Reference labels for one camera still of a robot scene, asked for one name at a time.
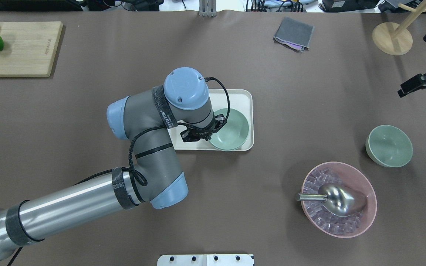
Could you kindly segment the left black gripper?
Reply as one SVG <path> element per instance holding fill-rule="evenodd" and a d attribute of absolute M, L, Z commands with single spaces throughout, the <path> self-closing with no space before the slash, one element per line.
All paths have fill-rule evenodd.
<path fill-rule="evenodd" d="M 184 143 L 192 143 L 201 140 L 209 141 L 213 134 L 218 133 L 218 131 L 226 125 L 226 117 L 222 114 L 213 116 L 212 121 L 206 128 L 199 128 L 189 123 L 180 123 L 180 125 L 186 127 L 186 130 L 180 133 Z"/>

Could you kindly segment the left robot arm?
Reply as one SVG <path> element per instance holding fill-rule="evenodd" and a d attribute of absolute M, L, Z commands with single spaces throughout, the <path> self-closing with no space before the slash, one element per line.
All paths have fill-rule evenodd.
<path fill-rule="evenodd" d="M 127 167 L 94 174 L 66 189 L 0 209 L 0 261 L 22 247 L 144 202 L 155 209 L 186 198 L 185 174 L 168 130 L 184 126 L 185 143 L 210 140 L 228 121 L 215 115 L 207 83 L 196 69 L 171 71 L 164 83 L 108 106 L 113 134 L 129 140 Z"/>

